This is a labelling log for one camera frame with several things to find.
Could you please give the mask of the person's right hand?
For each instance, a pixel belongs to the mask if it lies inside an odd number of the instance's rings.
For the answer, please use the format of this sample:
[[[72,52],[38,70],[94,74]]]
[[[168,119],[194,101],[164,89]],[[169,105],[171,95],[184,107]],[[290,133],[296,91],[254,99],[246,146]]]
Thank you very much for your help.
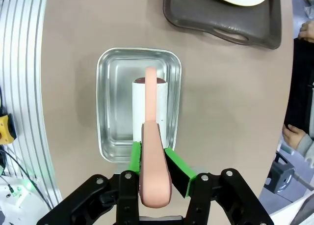
[[[302,24],[298,38],[310,43],[314,42],[314,21],[307,21]]]

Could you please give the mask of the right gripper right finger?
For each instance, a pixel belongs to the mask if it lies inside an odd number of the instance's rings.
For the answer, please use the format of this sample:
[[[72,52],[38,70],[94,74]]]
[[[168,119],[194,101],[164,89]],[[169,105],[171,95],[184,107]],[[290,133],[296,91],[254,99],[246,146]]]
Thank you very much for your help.
[[[271,225],[272,219],[236,169],[219,175],[196,173],[171,148],[164,150],[172,184],[183,197],[190,197],[185,225],[206,225],[210,205],[217,202],[232,225]]]

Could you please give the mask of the person's left hand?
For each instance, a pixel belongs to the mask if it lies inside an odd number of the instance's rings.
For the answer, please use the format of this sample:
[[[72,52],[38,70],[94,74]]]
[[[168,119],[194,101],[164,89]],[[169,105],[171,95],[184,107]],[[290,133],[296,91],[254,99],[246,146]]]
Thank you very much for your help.
[[[294,150],[298,148],[299,143],[306,135],[306,132],[304,132],[302,129],[299,129],[290,124],[288,126],[283,125],[282,133],[284,141]]]

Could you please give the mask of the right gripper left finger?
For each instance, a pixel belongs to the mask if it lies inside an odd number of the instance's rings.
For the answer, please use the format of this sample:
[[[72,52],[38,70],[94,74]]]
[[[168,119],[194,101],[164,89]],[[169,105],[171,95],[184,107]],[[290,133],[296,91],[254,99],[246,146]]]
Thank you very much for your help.
[[[39,225],[92,225],[116,208],[117,225],[139,224],[138,174],[141,143],[134,142],[128,169],[111,178],[95,174],[42,217]]]

